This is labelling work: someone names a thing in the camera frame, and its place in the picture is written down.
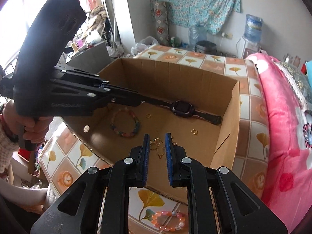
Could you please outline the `left hand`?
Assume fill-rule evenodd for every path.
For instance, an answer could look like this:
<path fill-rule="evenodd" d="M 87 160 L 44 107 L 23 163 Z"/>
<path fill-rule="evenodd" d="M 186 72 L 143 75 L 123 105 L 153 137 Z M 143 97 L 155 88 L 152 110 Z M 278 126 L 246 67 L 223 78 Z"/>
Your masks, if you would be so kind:
<path fill-rule="evenodd" d="M 34 144 L 44 141 L 49 125 L 53 121 L 53 117 L 40 117 L 35 121 L 32 117 L 19 115 L 13 100 L 5 104 L 2 115 L 9 135 L 18 135 L 22 127 L 23 139 Z"/>

